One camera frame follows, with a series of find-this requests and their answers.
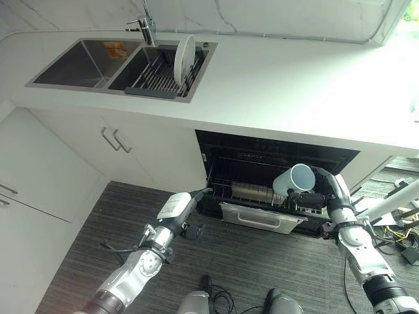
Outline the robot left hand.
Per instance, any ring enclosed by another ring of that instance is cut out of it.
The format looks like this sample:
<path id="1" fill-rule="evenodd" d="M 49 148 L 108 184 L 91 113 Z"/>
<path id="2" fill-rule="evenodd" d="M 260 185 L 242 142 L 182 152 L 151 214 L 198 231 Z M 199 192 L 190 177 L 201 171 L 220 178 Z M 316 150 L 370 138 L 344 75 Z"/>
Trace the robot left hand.
<path id="1" fill-rule="evenodd" d="M 157 215 L 158 227 L 169 230 L 173 237 L 181 236 L 185 239 L 197 240 L 202 235 L 204 225 L 191 225 L 187 219 L 204 195 L 212 191 L 212 188 L 204 188 L 173 194 Z"/>

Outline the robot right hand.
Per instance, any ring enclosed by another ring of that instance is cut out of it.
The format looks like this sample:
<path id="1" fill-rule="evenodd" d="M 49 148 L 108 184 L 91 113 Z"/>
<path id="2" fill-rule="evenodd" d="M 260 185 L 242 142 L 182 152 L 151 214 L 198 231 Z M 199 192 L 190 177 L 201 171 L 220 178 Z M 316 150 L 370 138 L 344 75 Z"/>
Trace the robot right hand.
<path id="1" fill-rule="evenodd" d="M 350 200 L 337 181 L 337 176 L 332 175 L 327 170 L 310 166 L 314 174 L 315 183 L 312 188 L 314 196 L 304 196 L 305 192 L 294 192 L 289 189 L 286 197 L 285 207 L 292 209 L 294 207 L 304 207 L 310 209 L 326 208 L 330 215 L 332 212 L 350 207 Z"/>

